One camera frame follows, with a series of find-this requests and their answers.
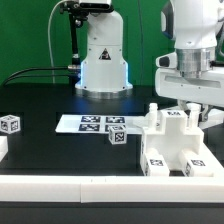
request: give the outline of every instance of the cable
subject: cable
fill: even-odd
[[[31,72],[31,71],[53,71],[53,70],[67,70],[67,67],[54,67],[54,68],[28,68],[24,69],[18,72],[13,73],[10,75],[6,80],[3,81],[2,85],[5,86],[7,82],[13,80],[16,77],[21,77],[20,74],[24,74],[26,72]]]
[[[20,78],[30,78],[30,77],[52,77],[52,75],[20,75],[20,76],[16,76],[10,79],[7,79],[7,81],[5,81],[5,83],[3,84],[4,86],[6,86],[6,84],[12,80],[15,79],[20,79]],[[69,75],[54,75],[54,77],[69,77]]]
[[[138,0],[138,14],[139,14],[139,22],[140,22],[140,32],[141,32],[141,75],[140,75],[140,85],[142,85],[143,73],[144,73],[144,34],[143,34],[143,20],[142,20],[142,10],[141,3]]]
[[[51,11],[51,15],[49,17],[49,20],[48,20],[48,46],[49,46],[49,54],[50,54],[50,60],[51,60],[51,67],[54,67],[54,58],[53,58],[53,53],[52,53],[52,46],[51,46],[51,23],[52,23],[52,18],[53,18],[53,15],[57,9],[57,7],[61,4],[61,3],[64,3],[64,2],[68,2],[68,0],[62,0],[60,2],[58,2],[53,10]],[[55,73],[54,73],[54,70],[52,70],[52,76],[53,76],[53,83],[55,84]]]

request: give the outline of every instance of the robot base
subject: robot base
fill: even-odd
[[[125,89],[117,92],[96,92],[75,88],[75,94],[94,99],[118,99],[130,96],[132,94],[132,89]]]

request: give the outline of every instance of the black cable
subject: black cable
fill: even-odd
[[[13,73],[12,75],[10,75],[7,79],[5,79],[2,83],[2,86],[5,86],[5,84],[7,82],[9,82],[10,80],[12,80],[12,78],[14,77],[18,77],[20,74],[26,73],[26,72],[31,72],[31,71],[56,71],[56,70],[68,70],[68,67],[50,67],[50,68],[28,68],[28,69],[24,69],[18,72]]]
[[[141,3],[138,0],[138,14],[140,22],[140,33],[141,33],[141,75],[140,75],[140,85],[142,85],[143,73],[144,73],[144,34],[143,34],[143,19],[142,19],[142,10]]]
[[[15,77],[12,77],[12,78],[9,78],[7,79],[7,81],[5,80],[5,83],[4,83],[4,86],[12,81],[12,80],[15,80],[15,79],[19,79],[19,78],[32,78],[32,77],[74,77],[74,74],[67,74],[67,75],[36,75],[36,74],[33,74],[33,75],[19,75],[19,76],[15,76]]]

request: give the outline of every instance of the black table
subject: black table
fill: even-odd
[[[0,174],[142,175],[141,137],[128,135],[126,145],[110,144],[107,135],[57,134],[62,114],[143,116],[148,105],[175,105],[151,87],[115,100],[87,99],[69,85],[11,84],[0,88],[0,115],[21,118],[22,130],[8,135],[9,152]],[[205,130],[205,143],[224,164],[223,125]],[[223,223],[223,204],[192,203],[0,203],[0,223]]]

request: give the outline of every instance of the white plastic part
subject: white plastic part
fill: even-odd
[[[8,152],[8,141],[6,136],[0,136],[0,162]]]
[[[14,115],[0,117],[0,131],[12,134],[21,130],[20,118]]]
[[[174,7],[175,48],[215,47],[219,0],[171,0]]]
[[[191,105],[192,104],[194,104],[194,103],[187,103],[186,104],[187,105],[187,108],[189,110],[191,110]],[[180,107],[179,106],[175,106],[175,107],[170,107],[170,108],[167,108],[167,109],[169,109],[169,110],[180,110]],[[201,130],[204,130],[206,128],[210,128],[210,127],[213,127],[213,126],[222,124],[223,121],[224,121],[224,111],[218,110],[218,109],[212,109],[208,113],[208,120],[207,121],[201,121],[201,122],[199,122],[198,123],[198,127]]]
[[[145,154],[146,164],[143,173],[149,177],[168,177],[170,170],[162,155]]]
[[[169,59],[169,66],[167,68],[177,68],[177,54],[176,54],[176,52],[163,55],[162,57],[158,57],[156,59],[156,66],[159,67],[159,68],[164,67],[160,64],[160,60],[162,58],[168,58]]]
[[[212,177],[213,172],[208,167],[206,159],[194,153],[191,149],[184,149],[179,154],[183,173],[188,177]]]
[[[223,178],[1,175],[0,201],[224,203]]]
[[[200,114],[201,106],[196,103],[191,104],[191,113],[189,117],[189,128],[195,129],[198,127],[198,119]]]
[[[128,64],[122,56],[122,17],[115,11],[89,15],[88,23],[88,53],[76,88],[96,93],[132,89],[128,82]]]
[[[177,70],[159,68],[156,92],[159,96],[224,107],[224,68],[203,72],[201,78],[183,78]]]
[[[189,129],[188,117],[183,111],[162,110],[160,126],[156,130],[143,129],[140,163],[144,157],[156,149],[164,157],[170,170],[182,170],[179,153],[186,147],[200,154],[203,144],[203,132],[200,128]]]
[[[158,106],[156,103],[150,103],[149,105],[149,114],[148,114],[148,119],[149,119],[149,128],[155,130],[156,125],[157,125],[157,109]]]

